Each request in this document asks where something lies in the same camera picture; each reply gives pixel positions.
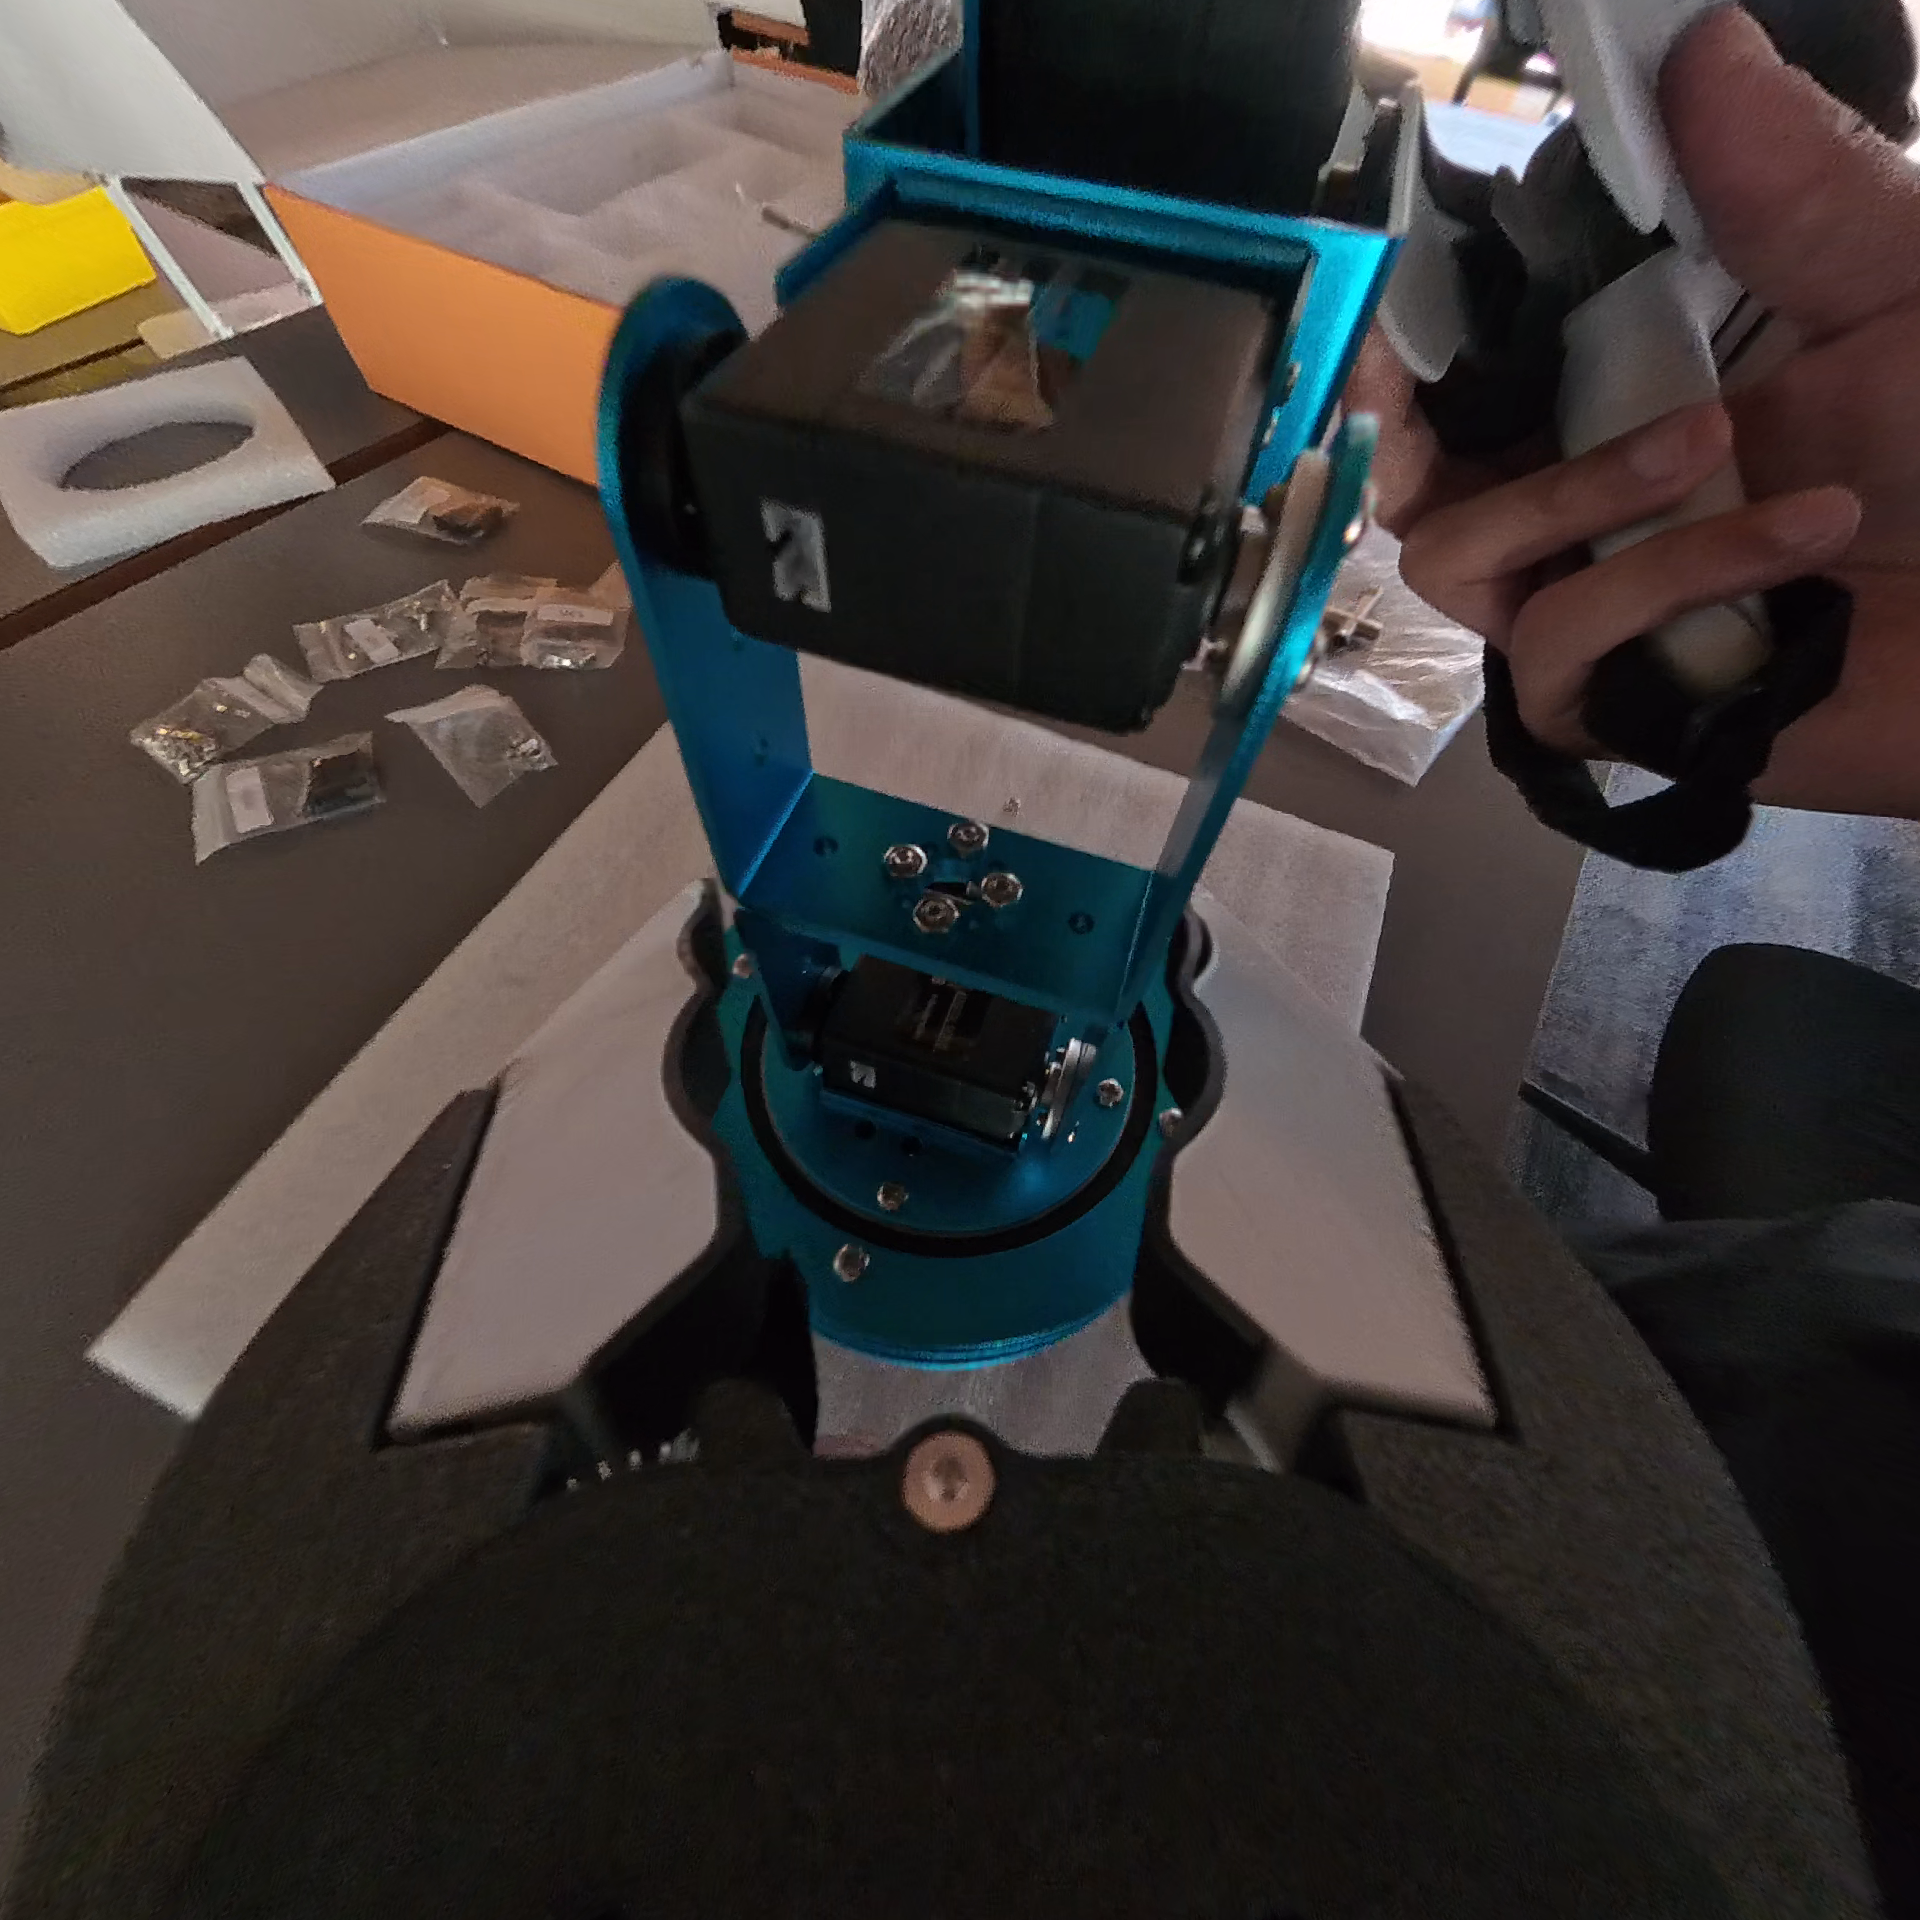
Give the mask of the large clear plastic bag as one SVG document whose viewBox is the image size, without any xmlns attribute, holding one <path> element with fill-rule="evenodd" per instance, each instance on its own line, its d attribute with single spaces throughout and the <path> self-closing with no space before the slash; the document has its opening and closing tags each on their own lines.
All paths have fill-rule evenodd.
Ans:
<svg viewBox="0 0 1920 1920">
<path fill-rule="evenodd" d="M 1280 721 L 1415 786 L 1479 707 L 1480 641 L 1405 588 L 1400 544 L 1372 529 L 1335 577 L 1317 657 Z"/>
</svg>

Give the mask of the person's right hand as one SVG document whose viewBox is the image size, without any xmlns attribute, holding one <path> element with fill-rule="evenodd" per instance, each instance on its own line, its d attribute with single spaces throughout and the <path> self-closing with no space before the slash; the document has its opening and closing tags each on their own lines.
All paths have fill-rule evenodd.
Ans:
<svg viewBox="0 0 1920 1920">
<path fill-rule="evenodd" d="M 1782 59 L 1737 6 L 1670 49 L 1661 110 L 1712 252 L 1789 351 L 1731 403 L 1547 464 L 1451 460 L 1385 336 L 1379 518 L 1404 584 L 1488 641 L 1524 730 L 1597 759 L 1597 660 L 1693 608 L 1823 577 L 1853 598 L 1839 684 L 1774 748 L 1766 806 L 1918 815 L 1918 183 L 1903 150 Z"/>
</svg>

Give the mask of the blue toy robot arm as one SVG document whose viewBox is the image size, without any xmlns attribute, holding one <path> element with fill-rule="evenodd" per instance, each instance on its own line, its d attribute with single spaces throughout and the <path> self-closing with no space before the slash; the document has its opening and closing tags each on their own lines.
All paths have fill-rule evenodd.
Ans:
<svg viewBox="0 0 1920 1920">
<path fill-rule="evenodd" d="M 1219 1058 L 1192 896 L 1359 532 L 1337 401 L 1407 228 L 1358 6 L 963 6 L 757 336 L 621 316 L 599 495 L 731 912 L 718 1132 L 815 1337 L 972 1369 L 1133 1286 Z M 800 663 L 1213 724 L 1150 868 L 813 764 Z"/>
</svg>

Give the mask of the yellow box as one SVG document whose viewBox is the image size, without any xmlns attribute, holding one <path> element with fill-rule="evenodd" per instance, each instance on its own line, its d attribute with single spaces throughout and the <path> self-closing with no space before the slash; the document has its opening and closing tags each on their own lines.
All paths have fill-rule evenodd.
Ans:
<svg viewBox="0 0 1920 1920">
<path fill-rule="evenodd" d="M 16 339 L 155 284 L 132 224 L 100 185 L 1 203 L 1 331 Z"/>
</svg>

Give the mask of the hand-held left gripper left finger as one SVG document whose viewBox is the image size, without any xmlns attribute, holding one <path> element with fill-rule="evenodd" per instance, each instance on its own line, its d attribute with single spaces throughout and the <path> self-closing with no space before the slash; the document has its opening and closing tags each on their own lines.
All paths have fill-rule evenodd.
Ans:
<svg viewBox="0 0 1920 1920">
<path fill-rule="evenodd" d="M 715 884 L 679 889 L 510 1058 L 393 1441 L 559 1415 L 584 1443 L 664 1443 L 734 1377 L 813 1441 L 804 1291 L 757 1244 L 745 1154 L 718 1136 L 724 936 Z"/>
</svg>

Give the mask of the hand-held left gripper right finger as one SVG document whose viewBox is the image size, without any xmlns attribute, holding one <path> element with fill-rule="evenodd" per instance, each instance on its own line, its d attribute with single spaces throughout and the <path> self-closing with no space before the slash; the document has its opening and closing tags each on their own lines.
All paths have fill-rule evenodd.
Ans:
<svg viewBox="0 0 1920 1920">
<path fill-rule="evenodd" d="M 1189 914 L 1168 992 L 1172 1118 L 1127 1303 L 1151 1375 L 1236 1428 L 1494 1428 L 1389 1071 L 1230 912 Z"/>
</svg>

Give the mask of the white foam mat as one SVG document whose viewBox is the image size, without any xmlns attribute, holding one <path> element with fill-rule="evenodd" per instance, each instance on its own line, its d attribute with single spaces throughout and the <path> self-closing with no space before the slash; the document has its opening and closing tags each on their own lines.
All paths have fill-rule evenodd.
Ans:
<svg viewBox="0 0 1920 1920">
<path fill-rule="evenodd" d="M 660 728 L 94 1337 L 87 1366 L 193 1420 L 427 1123 L 491 1083 L 710 867 Z M 1382 848 L 1238 801 L 1203 884 L 1358 1032 L 1391 874 Z"/>
</svg>

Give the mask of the clear plastic stand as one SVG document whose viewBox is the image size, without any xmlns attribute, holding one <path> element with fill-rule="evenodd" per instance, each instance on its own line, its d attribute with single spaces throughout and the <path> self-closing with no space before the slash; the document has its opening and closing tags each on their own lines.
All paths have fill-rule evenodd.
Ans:
<svg viewBox="0 0 1920 1920">
<path fill-rule="evenodd" d="M 325 307 L 257 183 L 104 179 L 160 289 L 160 304 L 135 326 L 157 362 L 224 345 Z"/>
</svg>

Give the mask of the pile of small screw bags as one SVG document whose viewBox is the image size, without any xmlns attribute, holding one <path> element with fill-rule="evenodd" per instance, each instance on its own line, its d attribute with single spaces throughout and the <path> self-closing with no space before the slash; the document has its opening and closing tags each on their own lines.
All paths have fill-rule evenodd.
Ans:
<svg viewBox="0 0 1920 1920">
<path fill-rule="evenodd" d="M 457 687 L 391 712 L 388 724 L 423 745 L 483 808 L 558 767 L 497 680 L 609 671 L 623 657 L 631 617 L 617 568 L 590 585 L 512 569 L 461 584 L 436 579 L 372 608 L 294 624 L 294 663 L 261 655 L 236 675 L 206 676 L 135 722 L 127 745 L 188 792 L 193 859 L 206 862 L 262 838 L 377 809 L 385 795 L 371 732 L 275 752 L 256 752 L 256 744 L 302 724 L 325 689 L 432 666 Z"/>
</svg>

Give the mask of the orange box with foam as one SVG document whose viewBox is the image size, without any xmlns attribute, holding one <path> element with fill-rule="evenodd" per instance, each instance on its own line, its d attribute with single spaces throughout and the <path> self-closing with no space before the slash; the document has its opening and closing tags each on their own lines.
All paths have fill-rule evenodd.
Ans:
<svg viewBox="0 0 1920 1920">
<path fill-rule="evenodd" d="M 700 281 L 759 334 L 843 209 L 864 100 L 773 55 L 510 39 L 388 55 L 236 110 L 371 388 L 582 482 L 617 322 Z"/>
</svg>

